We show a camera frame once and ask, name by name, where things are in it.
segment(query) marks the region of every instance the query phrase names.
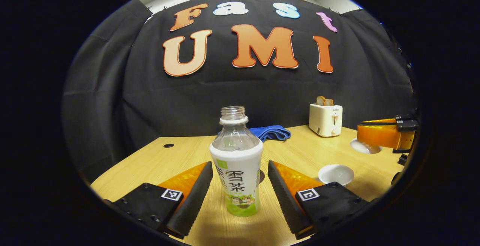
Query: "black backdrop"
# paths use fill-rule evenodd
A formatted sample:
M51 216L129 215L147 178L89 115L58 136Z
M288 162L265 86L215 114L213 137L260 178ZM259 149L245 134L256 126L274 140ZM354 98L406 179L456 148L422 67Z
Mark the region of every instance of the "black backdrop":
M217 16L216 5L243 2L246 14ZM297 7L298 19L281 17L272 6ZM194 23L170 32L175 13L207 3ZM332 19L330 31L316 12ZM391 118L412 105L406 61L383 26L365 10L338 14L303 0L190 0L154 14L132 0L111 14L82 45L70 68L63 95L66 140L79 170L90 181L160 136L215 135L223 106L243 105L251 128L308 124L309 104L323 95L343 106L343 126ZM255 26L264 38L274 27L293 31L299 66L281 69L259 61L235 68L236 24ZM163 70L162 44L183 36L179 61L194 55L190 34L211 29L202 68L180 77ZM317 43L330 41L333 73L317 70Z
M127 1L7 3L3 244L173 243L161 241L101 202L77 173L62 133L60 102L72 58L93 28ZM363 219L306 243L473 245L478 241L474 233L478 160L470 151L476 122L458 119L476 117L476 110L465 105L478 91L478 50L472 30L476 1L357 0L391 29L416 66L424 119L411 168L397 186ZM450 99L462 104L446 108Z

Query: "blue towel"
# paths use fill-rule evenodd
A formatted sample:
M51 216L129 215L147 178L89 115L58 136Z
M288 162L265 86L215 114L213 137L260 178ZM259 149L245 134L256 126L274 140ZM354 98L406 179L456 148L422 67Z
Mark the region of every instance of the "blue towel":
M287 140L292 136L290 131L286 130L280 125L273 125L260 128L249 129L252 134L256 135L262 142L265 140Z

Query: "wooden table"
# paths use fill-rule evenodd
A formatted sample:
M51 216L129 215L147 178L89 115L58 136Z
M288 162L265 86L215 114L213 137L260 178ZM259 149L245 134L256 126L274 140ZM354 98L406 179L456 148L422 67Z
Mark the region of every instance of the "wooden table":
M292 137L286 141L264 142L261 170L265 179L259 185L261 210L251 217L235 217L225 208L221 183L214 170L210 188L198 217L185 239L191 245L291 245L296 240L290 232L274 190L267 176L269 160L317 178L327 164L344 164L355 172L347 185L353 193L367 201L380 197L390 187L393 176L403 169L397 164L399 154L385 148L377 154L362 154L350 147L357 131L342 128L340 136L323 138L307 125L288 128ZM215 136L159 137L141 148L100 177L91 187L100 195L116 201L141 183L160 184L182 171L211 161L209 145ZM173 147L165 148L164 144Z

